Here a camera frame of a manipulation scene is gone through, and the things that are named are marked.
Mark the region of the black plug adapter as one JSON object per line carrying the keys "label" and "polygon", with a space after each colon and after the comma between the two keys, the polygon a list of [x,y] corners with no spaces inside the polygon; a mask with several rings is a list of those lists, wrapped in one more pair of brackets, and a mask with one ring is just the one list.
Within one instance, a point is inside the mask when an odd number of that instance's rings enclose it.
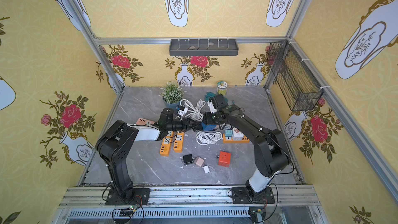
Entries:
{"label": "black plug adapter", "polygon": [[184,155],[184,156],[182,157],[182,159],[183,159],[183,164],[184,164],[185,166],[194,163],[194,159],[193,159],[193,156],[192,156],[191,154]]}

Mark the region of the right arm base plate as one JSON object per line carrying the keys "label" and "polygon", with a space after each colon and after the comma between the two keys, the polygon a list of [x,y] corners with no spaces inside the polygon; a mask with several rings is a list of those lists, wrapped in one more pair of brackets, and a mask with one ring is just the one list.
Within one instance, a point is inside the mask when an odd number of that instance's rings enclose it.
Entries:
{"label": "right arm base plate", "polygon": [[232,197],[233,204],[274,204],[276,201],[271,187],[267,187],[259,193],[248,187],[235,187],[232,188],[230,197]]}

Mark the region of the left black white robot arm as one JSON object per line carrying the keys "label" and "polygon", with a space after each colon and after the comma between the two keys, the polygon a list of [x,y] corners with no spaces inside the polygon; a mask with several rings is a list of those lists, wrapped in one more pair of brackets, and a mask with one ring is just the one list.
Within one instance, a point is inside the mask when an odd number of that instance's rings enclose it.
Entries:
{"label": "left black white robot arm", "polygon": [[188,130],[202,131],[199,121],[184,118],[183,120],[158,121],[150,125],[131,125],[117,120],[97,141],[96,150],[107,165],[111,183],[110,199],[107,205],[128,204],[136,200],[139,193],[134,190],[129,176],[126,158],[134,144],[138,141],[161,141],[170,131],[185,132]]}

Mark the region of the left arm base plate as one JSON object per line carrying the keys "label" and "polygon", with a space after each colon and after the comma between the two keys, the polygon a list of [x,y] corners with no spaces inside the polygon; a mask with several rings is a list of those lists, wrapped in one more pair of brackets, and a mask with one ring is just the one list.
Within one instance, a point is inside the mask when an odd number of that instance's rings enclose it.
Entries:
{"label": "left arm base plate", "polygon": [[124,196],[118,195],[113,188],[109,191],[105,205],[147,205],[150,196],[149,188],[133,188]]}

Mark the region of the blue cube adapter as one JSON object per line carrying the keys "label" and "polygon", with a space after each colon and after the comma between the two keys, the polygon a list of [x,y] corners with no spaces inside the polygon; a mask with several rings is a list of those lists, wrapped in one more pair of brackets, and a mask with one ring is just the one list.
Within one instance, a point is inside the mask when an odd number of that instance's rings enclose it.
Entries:
{"label": "blue cube adapter", "polygon": [[206,125],[206,124],[202,123],[202,128],[203,128],[203,131],[204,131],[204,132],[213,131],[216,127],[217,127],[216,124],[209,124],[209,125]]}

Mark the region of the red cube adapter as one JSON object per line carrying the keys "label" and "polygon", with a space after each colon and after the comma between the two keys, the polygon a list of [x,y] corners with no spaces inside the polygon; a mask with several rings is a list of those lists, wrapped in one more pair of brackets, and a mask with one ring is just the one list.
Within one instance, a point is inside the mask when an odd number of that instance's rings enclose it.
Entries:
{"label": "red cube adapter", "polygon": [[232,154],[226,151],[221,151],[219,154],[218,165],[222,167],[229,167],[231,164]]}

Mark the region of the pink plug adapter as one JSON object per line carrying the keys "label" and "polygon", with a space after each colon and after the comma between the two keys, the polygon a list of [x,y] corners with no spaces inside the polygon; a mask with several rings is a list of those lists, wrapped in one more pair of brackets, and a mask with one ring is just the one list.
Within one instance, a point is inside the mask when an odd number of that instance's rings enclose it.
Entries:
{"label": "pink plug adapter", "polygon": [[203,167],[204,166],[205,160],[201,157],[196,157],[194,164],[198,167]]}

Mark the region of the small white plug adapter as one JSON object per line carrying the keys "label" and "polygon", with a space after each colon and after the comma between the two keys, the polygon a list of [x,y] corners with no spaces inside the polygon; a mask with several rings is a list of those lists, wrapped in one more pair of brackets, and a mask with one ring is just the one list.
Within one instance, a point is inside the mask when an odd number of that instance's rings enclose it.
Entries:
{"label": "small white plug adapter", "polygon": [[208,166],[204,166],[203,169],[204,169],[204,172],[205,172],[206,174],[210,172],[210,169],[209,169]]}

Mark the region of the pink power strip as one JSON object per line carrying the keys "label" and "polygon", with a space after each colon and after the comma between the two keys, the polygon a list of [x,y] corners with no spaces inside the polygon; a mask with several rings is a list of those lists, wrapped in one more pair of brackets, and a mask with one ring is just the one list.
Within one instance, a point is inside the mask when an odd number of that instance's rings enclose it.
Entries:
{"label": "pink power strip", "polygon": [[155,122],[145,118],[139,118],[136,122],[137,125],[153,125]]}

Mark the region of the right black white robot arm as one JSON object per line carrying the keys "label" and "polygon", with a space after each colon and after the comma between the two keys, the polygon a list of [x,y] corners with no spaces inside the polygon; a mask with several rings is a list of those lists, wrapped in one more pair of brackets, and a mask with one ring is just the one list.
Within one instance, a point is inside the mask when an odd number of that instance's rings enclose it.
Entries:
{"label": "right black white robot arm", "polygon": [[276,175],[292,163],[282,132],[278,129],[270,130],[261,126],[235,105],[215,113],[204,113],[203,123],[229,124],[237,128],[253,143],[257,168],[247,181],[247,186],[252,192],[263,191],[271,184]]}

